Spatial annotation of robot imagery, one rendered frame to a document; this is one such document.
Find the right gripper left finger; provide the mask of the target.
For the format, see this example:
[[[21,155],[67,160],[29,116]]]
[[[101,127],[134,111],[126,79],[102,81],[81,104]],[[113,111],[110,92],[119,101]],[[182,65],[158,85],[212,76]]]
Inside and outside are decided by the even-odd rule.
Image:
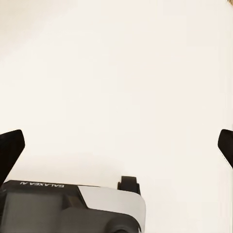
[[[0,134],[0,187],[25,149],[21,129]]]

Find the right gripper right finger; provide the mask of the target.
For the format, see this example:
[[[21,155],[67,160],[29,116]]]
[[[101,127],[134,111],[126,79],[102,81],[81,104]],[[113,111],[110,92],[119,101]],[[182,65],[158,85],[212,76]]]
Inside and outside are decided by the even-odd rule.
[[[233,168],[233,131],[221,129],[217,146]]]

